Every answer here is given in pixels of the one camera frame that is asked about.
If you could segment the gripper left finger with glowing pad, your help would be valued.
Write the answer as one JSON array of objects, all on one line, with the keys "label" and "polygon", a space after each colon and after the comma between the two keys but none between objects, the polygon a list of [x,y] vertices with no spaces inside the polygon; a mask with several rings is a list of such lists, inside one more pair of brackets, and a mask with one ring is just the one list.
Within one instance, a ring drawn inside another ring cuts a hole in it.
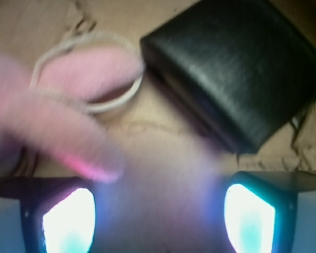
[{"label": "gripper left finger with glowing pad", "polygon": [[0,177],[0,252],[89,252],[96,206],[79,177]]}]

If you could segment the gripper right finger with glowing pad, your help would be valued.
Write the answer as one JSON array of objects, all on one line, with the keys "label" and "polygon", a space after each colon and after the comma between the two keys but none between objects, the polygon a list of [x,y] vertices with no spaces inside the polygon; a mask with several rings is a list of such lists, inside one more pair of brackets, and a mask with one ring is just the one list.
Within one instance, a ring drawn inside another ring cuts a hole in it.
[{"label": "gripper right finger with glowing pad", "polygon": [[316,252],[316,171],[239,171],[224,198],[235,252]]}]

